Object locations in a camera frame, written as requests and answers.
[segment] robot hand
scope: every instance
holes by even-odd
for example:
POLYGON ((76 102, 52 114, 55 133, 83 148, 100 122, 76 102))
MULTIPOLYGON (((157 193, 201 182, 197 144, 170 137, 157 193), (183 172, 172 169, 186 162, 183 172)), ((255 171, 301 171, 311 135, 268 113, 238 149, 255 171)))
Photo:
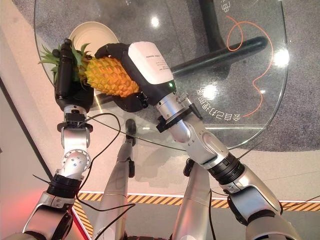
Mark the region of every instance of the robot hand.
POLYGON ((163 97, 176 91, 174 77, 154 43, 109 43, 95 53, 96 58, 106 56, 118 59, 141 90, 125 98, 112 97, 123 110, 137 112, 148 104, 154 106, 163 97))
POLYGON ((54 97, 62 111, 66 106, 74 105, 88 113, 94 100, 94 89, 88 85, 73 81, 74 55, 71 40, 65 39, 61 49, 54 49, 52 54, 60 58, 57 76, 54 83, 54 97))

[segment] black bracket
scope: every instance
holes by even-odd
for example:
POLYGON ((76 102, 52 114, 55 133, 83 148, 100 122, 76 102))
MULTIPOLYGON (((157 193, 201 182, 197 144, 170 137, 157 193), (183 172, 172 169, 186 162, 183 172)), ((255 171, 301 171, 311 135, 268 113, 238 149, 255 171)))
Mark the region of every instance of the black bracket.
POLYGON ((158 117, 158 120, 160 123, 156 126, 156 129, 160 133, 164 132, 165 130, 171 128, 173 125, 175 125, 180 120, 184 119, 187 115, 190 113, 194 113, 199 119, 202 119, 198 109, 196 108, 195 104, 192 103, 189 105, 189 108, 184 110, 182 113, 180 113, 178 116, 176 116, 174 119, 172 119, 170 122, 166 123, 167 121, 164 119, 163 116, 158 117))
MULTIPOLYGON (((84 120, 86 120, 86 117, 84 114, 72 112, 72 113, 66 113, 65 114, 65 121, 59 123, 56 126, 56 129, 61 132, 62 128, 77 128, 79 124, 81 124, 84 120)), ((80 128, 85 129, 87 128, 89 132, 91 133, 94 128, 91 124, 85 123, 80 128)))

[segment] round glass tabletop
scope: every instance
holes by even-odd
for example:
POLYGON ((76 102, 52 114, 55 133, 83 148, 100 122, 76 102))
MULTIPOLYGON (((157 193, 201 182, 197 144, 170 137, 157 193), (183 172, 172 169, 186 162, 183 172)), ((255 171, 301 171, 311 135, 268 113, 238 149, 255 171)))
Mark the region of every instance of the round glass tabletop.
MULTIPOLYGON (((108 26, 121 43, 155 43, 173 72, 177 93, 188 93, 205 127, 229 148, 260 134, 279 107, 289 61, 279 0, 36 0, 38 52, 42 45, 57 48, 89 21, 108 26)), ((53 66, 43 67, 52 82, 53 66)), ((181 149, 168 132, 156 129, 155 107, 128 113, 110 99, 96 94, 88 115, 114 113, 123 130, 126 119, 134 119, 137 138, 181 149)), ((108 115, 96 121, 118 126, 108 115)))

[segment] metal arm segment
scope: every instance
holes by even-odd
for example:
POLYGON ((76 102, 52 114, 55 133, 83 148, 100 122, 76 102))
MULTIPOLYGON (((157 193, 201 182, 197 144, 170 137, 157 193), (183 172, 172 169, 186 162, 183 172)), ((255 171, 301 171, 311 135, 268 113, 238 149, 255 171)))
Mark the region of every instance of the metal arm segment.
POLYGON ((90 166, 87 147, 90 132, 85 126, 77 127, 86 118, 86 110, 80 106, 64 108, 64 122, 61 130, 61 144, 64 148, 62 168, 56 170, 49 187, 44 191, 32 211, 23 233, 42 236, 47 240, 64 239, 73 217, 70 210, 79 191, 82 173, 90 166))
POLYGON ((261 236, 277 239, 277 235, 301 239, 290 223, 281 217, 282 207, 276 196, 205 129, 198 111, 194 110, 187 96, 179 98, 172 92, 161 99, 156 107, 163 117, 162 128, 167 128, 188 155, 207 169, 223 191, 230 195, 230 208, 236 218, 248 226, 247 240, 256 240, 261 236), (193 111, 187 112, 188 108, 193 108, 193 111))

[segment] yellow and black hazard stripe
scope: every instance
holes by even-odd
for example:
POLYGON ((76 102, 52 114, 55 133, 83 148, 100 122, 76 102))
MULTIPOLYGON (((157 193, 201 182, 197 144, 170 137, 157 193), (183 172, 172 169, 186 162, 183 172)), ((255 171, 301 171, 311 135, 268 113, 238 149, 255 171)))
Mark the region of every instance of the yellow and black hazard stripe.
POLYGON ((82 206, 80 205, 80 202, 78 200, 75 200, 73 204, 73 208, 76 211, 79 219, 81 220, 83 226, 85 227, 87 233, 92 237, 92 234, 94 232, 94 228, 92 227, 85 211, 83 210, 82 206))
MULTIPOLYGON (((103 194, 96 192, 81 192, 78 194, 80 200, 84 201, 101 201, 103 194)), ((175 205, 180 206, 183 201, 182 196, 170 196, 159 194, 128 194, 127 200, 129 203, 136 204, 161 204, 161 205, 175 205)), ((296 201, 280 201, 284 211, 301 211, 301 212, 317 212, 320 211, 320 201, 312 202, 296 202, 296 201)), ((227 209, 229 205, 226 199, 213 198, 211 201, 213 208, 227 209)), ((80 203, 76 200, 74 203, 74 209, 78 213, 80 220, 82 221, 85 229, 92 236, 93 227, 88 220, 85 211, 81 207, 80 203)))

